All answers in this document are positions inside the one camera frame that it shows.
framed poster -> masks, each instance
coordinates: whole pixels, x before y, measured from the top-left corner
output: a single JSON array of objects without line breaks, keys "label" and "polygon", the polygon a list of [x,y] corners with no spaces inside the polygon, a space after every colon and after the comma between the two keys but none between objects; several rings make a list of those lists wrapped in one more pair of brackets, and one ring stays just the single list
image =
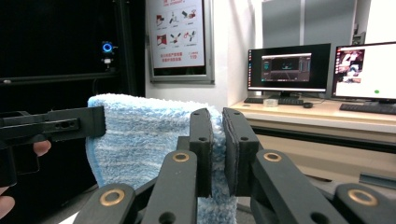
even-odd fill
[{"label": "framed poster", "polygon": [[151,82],[213,83],[211,0],[148,0]]}]

hand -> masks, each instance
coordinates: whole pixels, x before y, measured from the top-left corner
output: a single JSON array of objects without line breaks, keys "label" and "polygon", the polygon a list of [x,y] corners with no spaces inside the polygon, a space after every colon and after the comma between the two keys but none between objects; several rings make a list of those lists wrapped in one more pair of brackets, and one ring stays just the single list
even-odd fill
[{"label": "hand", "polygon": [[[42,156],[50,150],[50,141],[37,142],[33,144],[33,151],[37,156]],[[0,195],[6,191],[8,187],[0,188]],[[0,196],[0,219],[4,217],[14,207],[15,201],[9,196]]]}]

monitor screen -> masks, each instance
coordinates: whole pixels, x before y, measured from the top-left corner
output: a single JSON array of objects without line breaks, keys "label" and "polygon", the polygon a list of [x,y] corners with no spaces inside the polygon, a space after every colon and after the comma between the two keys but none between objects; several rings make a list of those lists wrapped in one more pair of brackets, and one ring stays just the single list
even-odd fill
[{"label": "monitor screen", "polygon": [[396,42],[337,47],[332,97],[396,101],[395,52]]},{"label": "monitor screen", "polygon": [[249,91],[325,92],[331,44],[248,51]]}]

white wall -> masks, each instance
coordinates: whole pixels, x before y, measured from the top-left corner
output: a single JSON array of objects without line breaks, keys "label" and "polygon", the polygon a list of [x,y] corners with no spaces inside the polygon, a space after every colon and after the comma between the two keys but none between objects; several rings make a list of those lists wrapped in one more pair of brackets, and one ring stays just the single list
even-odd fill
[{"label": "white wall", "polygon": [[365,43],[396,41],[396,1],[371,1]]},{"label": "white wall", "polygon": [[215,84],[150,83],[146,66],[146,97],[208,103],[221,111],[248,96],[247,56],[255,44],[252,1],[261,0],[212,1]]}]

towel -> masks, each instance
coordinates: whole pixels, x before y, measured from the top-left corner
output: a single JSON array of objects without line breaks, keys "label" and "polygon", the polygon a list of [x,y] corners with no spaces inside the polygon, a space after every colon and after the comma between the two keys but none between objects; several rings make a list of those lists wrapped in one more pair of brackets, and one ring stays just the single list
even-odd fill
[{"label": "towel", "polygon": [[138,189],[160,172],[179,136],[190,135],[191,112],[207,108],[212,122],[212,197],[198,199],[198,223],[236,223],[236,198],[224,175],[225,134],[214,106],[123,94],[93,96],[88,106],[105,108],[106,133],[87,138],[89,164],[99,187],[124,183]]}]

